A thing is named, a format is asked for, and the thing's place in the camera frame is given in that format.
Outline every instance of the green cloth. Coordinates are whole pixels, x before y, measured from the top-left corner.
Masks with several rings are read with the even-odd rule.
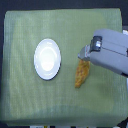
[[[119,9],[8,11],[0,119],[8,125],[115,126],[128,116],[126,78],[91,64],[90,74],[74,87],[77,54],[97,29],[122,31]],[[34,68],[39,42],[53,39],[61,67],[50,81]]]

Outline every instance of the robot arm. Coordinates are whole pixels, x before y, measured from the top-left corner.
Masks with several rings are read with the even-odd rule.
[[[78,58],[128,77],[128,36],[109,29],[97,30]]]

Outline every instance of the food item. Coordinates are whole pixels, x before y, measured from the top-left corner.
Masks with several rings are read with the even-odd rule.
[[[80,60],[76,69],[75,87],[79,88],[89,74],[90,61]]]

